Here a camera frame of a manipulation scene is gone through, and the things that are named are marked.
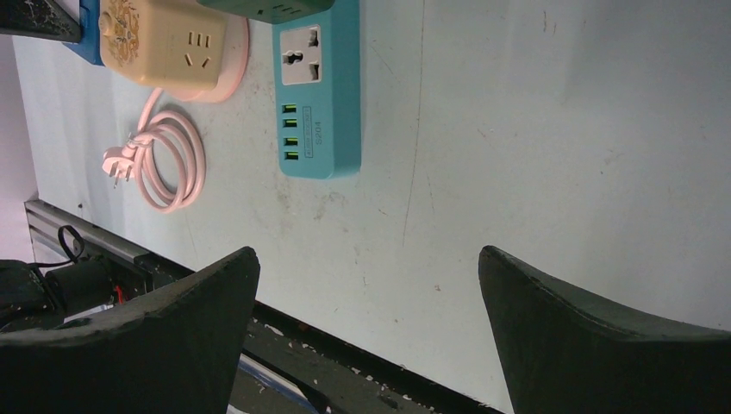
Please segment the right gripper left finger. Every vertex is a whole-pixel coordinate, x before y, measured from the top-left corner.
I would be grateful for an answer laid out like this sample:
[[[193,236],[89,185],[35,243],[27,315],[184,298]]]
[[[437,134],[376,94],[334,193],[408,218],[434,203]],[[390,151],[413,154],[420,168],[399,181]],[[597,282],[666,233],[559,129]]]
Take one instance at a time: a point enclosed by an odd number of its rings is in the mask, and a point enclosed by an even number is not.
[[[259,272],[244,247],[110,310],[2,334],[2,412],[225,412]]]

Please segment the blue cube socket adapter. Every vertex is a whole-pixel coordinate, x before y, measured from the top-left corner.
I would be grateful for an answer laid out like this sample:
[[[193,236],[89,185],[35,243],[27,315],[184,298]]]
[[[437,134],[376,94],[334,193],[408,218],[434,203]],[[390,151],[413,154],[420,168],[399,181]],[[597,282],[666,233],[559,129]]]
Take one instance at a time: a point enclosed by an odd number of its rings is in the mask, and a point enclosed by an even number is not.
[[[78,43],[65,42],[64,45],[77,56],[94,66],[104,66],[100,53],[100,2],[98,0],[80,0],[78,23],[81,28],[81,39]]]

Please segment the yellow cube socket adapter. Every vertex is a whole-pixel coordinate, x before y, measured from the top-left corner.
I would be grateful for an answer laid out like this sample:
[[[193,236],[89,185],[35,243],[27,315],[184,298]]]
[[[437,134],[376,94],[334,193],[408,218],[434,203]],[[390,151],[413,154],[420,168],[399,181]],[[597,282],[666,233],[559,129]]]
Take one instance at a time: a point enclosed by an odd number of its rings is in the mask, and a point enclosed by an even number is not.
[[[211,90],[219,78],[227,18],[196,1],[101,1],[103,64],[139,85]]]

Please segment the dark green cube socket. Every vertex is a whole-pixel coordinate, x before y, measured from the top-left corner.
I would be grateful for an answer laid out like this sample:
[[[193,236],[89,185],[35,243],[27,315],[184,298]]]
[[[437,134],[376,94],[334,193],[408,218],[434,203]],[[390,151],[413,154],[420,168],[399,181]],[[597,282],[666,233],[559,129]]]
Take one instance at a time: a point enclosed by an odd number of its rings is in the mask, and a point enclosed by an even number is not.
[[[330,9],[334,0],[197,0],[209,9],[259,22],[279,24]]]

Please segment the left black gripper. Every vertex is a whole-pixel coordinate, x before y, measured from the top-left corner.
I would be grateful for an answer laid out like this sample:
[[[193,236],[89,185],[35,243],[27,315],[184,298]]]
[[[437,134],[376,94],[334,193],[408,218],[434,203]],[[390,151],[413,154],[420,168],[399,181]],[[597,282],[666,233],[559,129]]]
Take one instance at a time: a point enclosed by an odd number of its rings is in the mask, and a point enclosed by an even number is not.
[[[1,0],[1,34],[79,43],[77,21],[53,0]]]

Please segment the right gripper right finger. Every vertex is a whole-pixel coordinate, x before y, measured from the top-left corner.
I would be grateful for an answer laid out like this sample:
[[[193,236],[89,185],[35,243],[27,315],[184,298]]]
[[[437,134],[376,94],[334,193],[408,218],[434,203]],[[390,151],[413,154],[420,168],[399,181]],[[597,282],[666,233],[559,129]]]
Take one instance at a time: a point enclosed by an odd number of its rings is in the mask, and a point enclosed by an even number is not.
[[[494,246],[478,277],[515,412],[729,412],[728,331],[619,304]]]

